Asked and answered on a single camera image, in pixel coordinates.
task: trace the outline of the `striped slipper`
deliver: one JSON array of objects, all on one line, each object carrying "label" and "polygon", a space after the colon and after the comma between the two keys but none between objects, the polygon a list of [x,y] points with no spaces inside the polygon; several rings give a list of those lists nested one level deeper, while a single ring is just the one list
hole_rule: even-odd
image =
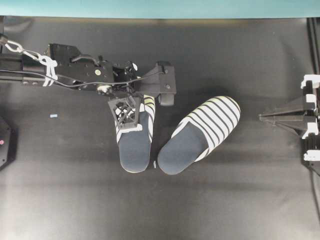
[{"label": "striped slipper", "polygon": [[158,155],[159,167],[178,174],[220,145],[238,124],[239,105],[228,96],[209,99],[182,119]]},{"label": "striped slipper", "polygon": [[119,130],[117,124],[115,126],[120,163],[129,173],[140,173],[146,170],[149,164],[155,114],[155,98],[144,95],[137,127]]}]

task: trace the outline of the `black stripe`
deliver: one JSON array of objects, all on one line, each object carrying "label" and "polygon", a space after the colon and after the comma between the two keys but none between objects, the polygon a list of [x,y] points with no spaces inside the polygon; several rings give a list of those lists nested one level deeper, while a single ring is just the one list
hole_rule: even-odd
[{"label": "black stripe", "polygon": [[211,139],[211,141],[212,141],[212,143],[213,143],[213,147],[215,148],[215,147],[216,147],[215,142],[214,142],[214,140],[212,139],[212,137],[210,136],[210,134],[208,133],[208,131],[207,131],[206,129],[204,129],[204,127],[201,126],[201,124],[199,124],[196,120],[194,120],[194,118],[193,118],[192,116],[186,116],[186,118],[191,118],[193,121],[195,121],[195,122],[200,126],[200,128],[202,128],[202,129],[206,132],[206,134],[208,134],[209,138]]},{"label": "black stripe", "polygon": [[148,107],[151,108],[151,110],[152,110],[152,112],[153,112],[153,115],[156,116],[155,110],[154,110],[152,107],[150,107],[150,106],[148,106]]},{"label": "black stripe", "polygon": [[203,111],[201,108],[197,108],[198,110],[200,110],[201,112],[203,112],[216,126],[217,126],[217,128],[222,132],[222,135],[223,135],[223,139],[225,139],[226,138],[226,136],[225,136],[225,132],[222,130],[222,128],[218,125],[218,124],[216,124],[216,122],[205,112],[205,111]]},{"label": "black stripe", "polygon": [[147,97],[144,98],[144,100],[146,100],[146,99],[151,99],[152,101],[154,101],[154,99],[152,97],[150,97],[150,96],[147,96]]},{"label": "black stripe", "polygon": [[236,124],[237,124],[237,123],[239,122],[239,119],[238,119],[235,111],[233,111],[232,108],[231,108],[228,104],[226,104],[225,101],[223,101],[222,99],[220,99],[219,97],[214,97],[214,99],[220,100],[220,101],[233,113],[233,115],[235,116],[235,119],[236,119]]},{"label": "black stripe", "polygon": [[202,104],[201,106],[207,107],[209,110],[211,110],[211,112],[214,113],[214,115],[216,115],[220,119],[220,121],[225,125],[226,129],[228,130],[228,135],[229,135],[230,134],[230,129],[229,129],[229,126],[227,125],[227,123],[210,106],[205,105],[205,104]]},{"label": "black stripe", "polygon": [[145,105],[153,105],[153,106],[155,106],[155,104],[153,103],[153,102],[148,102],[148,103],[146,103]]},{"label": "black stripe", "polygon": [[235,100],[233,100],[231,97],[229,96],[225,96],[227,99],[230,100],[230,102],[233,103],[233,105],[235,105],[236,109],[238,109],[239,113],[241,113],[240,107],[238,106],[238,104],[235,103]]},{"label": "black stripe", "polygon": [[152,115],[150,114],[150,113],[148,113],[148,112],[146,112],[148,115],[149,115],[149,117],[151,118],[151,120],[152,120],[152,123],[154,123],[154,118],[152,117]]},{"label": "black stripe", "polygon": [[213,134],[216,136],[216,138],[218,139],[218,143],[220,143],[220,137],[218,136],[218,134],[212,129],[212,127],[210,127],[209,125],[208,125],[208,123],[206,123],[196,112],[191,112],[190,114],[195,114],[205,125],[207,125],[209,128],[210,128],[210,130],[213,132]]},{"label": "black stripe", "polygon": [[210,153],[210,151],[209,151],[209,148],[208,148],[208,150],[207,150],[207,151],[206,151],[206,153],[205,153],[204,158],[205,158],[206,156],[208,156],[208,155],[209,155],[209,153]]},{"label": "black stripe", "polygon": [[224,115],[230,120],[230,122],[231,122],[231,125],[232,125],[232,129],[234,129],[235,128],[235,125],[234,125],[234,122],[231,120],[231,118],[228,116],[228,114],[226,114],[226,112],[218,105],[218,104],[216,104],[214,101],[210,101],[210,100],[208,100],[207,102],[210,102],[210,103],[212,103],[212,104],[214,104],[214,105],[216,105],[217,106],[217,108],[218,109],[220,109],[220,111],[221,112],[223,112],[224,113]]}]

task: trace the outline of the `black mat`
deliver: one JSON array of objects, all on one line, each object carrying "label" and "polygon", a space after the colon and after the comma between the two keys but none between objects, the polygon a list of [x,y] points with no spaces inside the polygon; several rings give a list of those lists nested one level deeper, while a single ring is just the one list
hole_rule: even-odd
[{"label": "black mat", "polygon": [[[149,168],[130,174],[104,97],[1,84],[0,114],[18,129],[18,146],[0,171],[0,239],[320,239],[299,139],[258,120],[300,96],[313,72],[305,19],[19,21],[5,30],[27,49],[77,45],[142,73],[170,61],[178,94],[174,107],[157,106]],[[224,144],[179,175],[153,169],[180,119],[220,95],[242,110]]]}]

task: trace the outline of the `screw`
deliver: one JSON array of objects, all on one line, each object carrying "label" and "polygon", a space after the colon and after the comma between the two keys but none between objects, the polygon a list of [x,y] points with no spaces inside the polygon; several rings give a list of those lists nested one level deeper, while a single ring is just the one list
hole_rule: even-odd
[{"label": "screw", "polygon": [[96,70],[94,71],[94,73],[95,73],[95,75],[97,75],[97,76],[100,76],[100,75],[101,75],[101,71],[100,71],[99,69],[96,69]]}]

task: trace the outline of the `teal wall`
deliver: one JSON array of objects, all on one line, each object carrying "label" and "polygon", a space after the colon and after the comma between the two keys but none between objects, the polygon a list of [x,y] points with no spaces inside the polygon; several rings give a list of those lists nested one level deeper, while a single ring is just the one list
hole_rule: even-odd
[{"label": "teal wall", "polygon": [[320,17],[320,0],[0,0],[0,15],[234,19]]}]

